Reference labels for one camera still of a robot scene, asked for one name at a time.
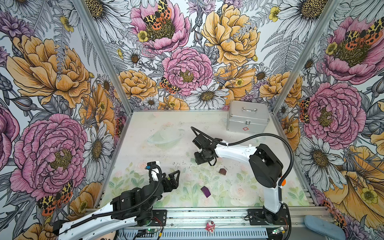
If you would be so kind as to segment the purple wood block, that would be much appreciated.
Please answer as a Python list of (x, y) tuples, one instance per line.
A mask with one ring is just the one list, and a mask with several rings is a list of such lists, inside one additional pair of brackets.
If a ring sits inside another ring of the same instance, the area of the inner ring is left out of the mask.
[(211, 192), (210, 192), (210, 190), (206, 186), (203, 186), (201, 188), (201, 191), (205, 195), (206, 198), (211, 196)]

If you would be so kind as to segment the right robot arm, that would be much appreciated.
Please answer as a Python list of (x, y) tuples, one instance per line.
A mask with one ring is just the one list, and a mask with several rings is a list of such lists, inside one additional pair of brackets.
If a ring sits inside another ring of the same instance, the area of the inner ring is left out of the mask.
[(198, 165), (210, 163), (217, 158), (249, 163), (255, 179), (263, 186), (264, 206), (259, 219), (274, 224), (281, 217), (283, 203), (279, 181), (283, 176), (284, 166), (267, 145), (231, 146), (228, 143), (221, 145), (210, 141), (207, 143), (193, 141), (193, 143), (199, 149), (194, 153)]

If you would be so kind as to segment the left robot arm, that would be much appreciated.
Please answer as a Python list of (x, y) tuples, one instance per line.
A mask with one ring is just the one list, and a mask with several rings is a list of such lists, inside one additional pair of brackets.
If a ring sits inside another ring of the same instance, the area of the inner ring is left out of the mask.
[(147, 169), (149, 184), (121, 193), (109, 204), (78, 220), (54, 222), (53, 234), (59, 240), (95, 240), (125, 227), (148, 226), (154, 217), (154, 204), (164, 193), (178, 188), (180, 171), (166, 175), (157, 165)]

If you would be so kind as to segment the dark brown wood block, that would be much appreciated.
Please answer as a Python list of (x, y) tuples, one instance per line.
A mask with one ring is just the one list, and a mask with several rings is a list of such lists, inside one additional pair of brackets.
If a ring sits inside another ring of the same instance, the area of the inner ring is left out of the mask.
[(224, 169), (224, 168), (221, 168), (221, 169), (219, 170), (219, 174), (225, 176), (225, 175), (227, 174), (227, 170)]

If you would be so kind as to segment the small pink red toy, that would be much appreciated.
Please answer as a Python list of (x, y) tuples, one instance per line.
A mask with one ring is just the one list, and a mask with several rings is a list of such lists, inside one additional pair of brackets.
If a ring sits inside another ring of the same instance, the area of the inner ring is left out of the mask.
[(212, 234), (215, 231), (215, 227), (216, 225), (213, 221), (208, 221), (205, 230)]

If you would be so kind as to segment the silver metal first-aid case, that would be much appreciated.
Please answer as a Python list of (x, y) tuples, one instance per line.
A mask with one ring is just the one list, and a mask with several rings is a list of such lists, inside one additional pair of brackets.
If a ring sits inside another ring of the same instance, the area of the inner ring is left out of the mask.
[(228, 111), (227, 130), (231, 132), (263, 133), (270, 122), (267, 105), (243, 101), (232, 101)]

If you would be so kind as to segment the grey blue cushion pad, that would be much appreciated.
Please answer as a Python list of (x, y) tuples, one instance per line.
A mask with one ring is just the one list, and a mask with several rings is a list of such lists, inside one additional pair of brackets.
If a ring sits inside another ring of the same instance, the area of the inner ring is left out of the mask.
[(315, 233), (326, 236), (333, 240), (346, 240), (345, 232), (340, 227), (330, 222), (324, 221), (311, 215), (306, 215), (304, 217), (304, 223), (309, 230)]

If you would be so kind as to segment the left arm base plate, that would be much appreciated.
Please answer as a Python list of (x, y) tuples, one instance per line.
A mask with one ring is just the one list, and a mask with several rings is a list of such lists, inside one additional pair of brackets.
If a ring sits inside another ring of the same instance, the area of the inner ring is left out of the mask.
[(144, 218), (141, 220), (142, 226), (165, 227), (167, 222), (167, 210), (155, 209), (144, 212)]

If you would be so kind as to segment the aluminium front rail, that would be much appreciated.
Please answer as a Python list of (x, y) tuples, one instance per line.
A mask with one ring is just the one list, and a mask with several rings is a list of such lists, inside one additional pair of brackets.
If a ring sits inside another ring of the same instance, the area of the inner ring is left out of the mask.
[[(248, 209), (257, 208), (155, 208), (167, 210), (165, 227), (125, 227), (96, 240), (325, 240), (326, 237), (309, 230), (306, 215), (333, 223), (325, 207), (290, 207), (291, 223), (284, 225), (251, 226)], [(205, 230), (208, 221), (216, 225), (211, 234)]]

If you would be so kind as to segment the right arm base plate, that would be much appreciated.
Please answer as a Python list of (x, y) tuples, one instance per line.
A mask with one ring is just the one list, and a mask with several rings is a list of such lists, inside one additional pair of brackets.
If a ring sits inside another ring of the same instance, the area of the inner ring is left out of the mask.
[(248, 209), (246, 217), (251, 226), (288, 226), (291, 223), (289, 214), (283, 207), (277, 213), (272, 213), (264, 208)]

